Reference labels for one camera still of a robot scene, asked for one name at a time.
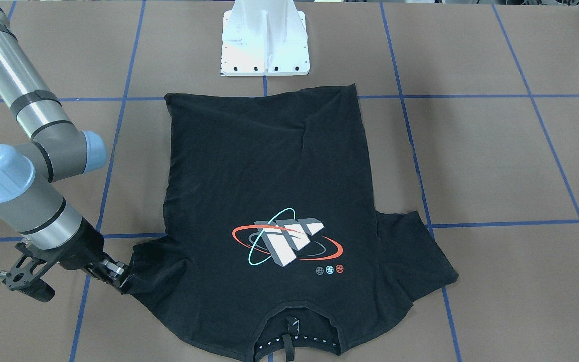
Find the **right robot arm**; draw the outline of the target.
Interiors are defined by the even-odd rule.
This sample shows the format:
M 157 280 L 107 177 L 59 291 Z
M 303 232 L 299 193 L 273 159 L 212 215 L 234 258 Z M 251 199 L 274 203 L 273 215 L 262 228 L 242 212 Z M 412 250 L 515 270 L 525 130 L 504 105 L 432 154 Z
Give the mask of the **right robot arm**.
M 22 236 L 21 253 L 0 281 L 39 302 L 55 291 L 42 276 L 53 266 L 82 270 L 126 292 L 129 267 L 104 252 L 104 238 L 53 183 L 106 164 L 102 138 L 79 131 L 51 92 L 0 7 L 0 97 L 29 140 L 0 144 L 0 219 Z

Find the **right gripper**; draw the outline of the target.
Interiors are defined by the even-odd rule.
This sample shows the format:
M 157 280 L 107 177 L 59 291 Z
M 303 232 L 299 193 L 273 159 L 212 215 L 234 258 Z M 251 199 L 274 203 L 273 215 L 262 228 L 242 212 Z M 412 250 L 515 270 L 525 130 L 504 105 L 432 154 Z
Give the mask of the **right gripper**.
M 50 262 L 59 263 L 65 270 L 82 270 L 95 280 L 126 294 L 129 266 L 116 262 L 104 254 L 104 238 L 85 219 L 78 231 L 62 246 L 50 251 Z

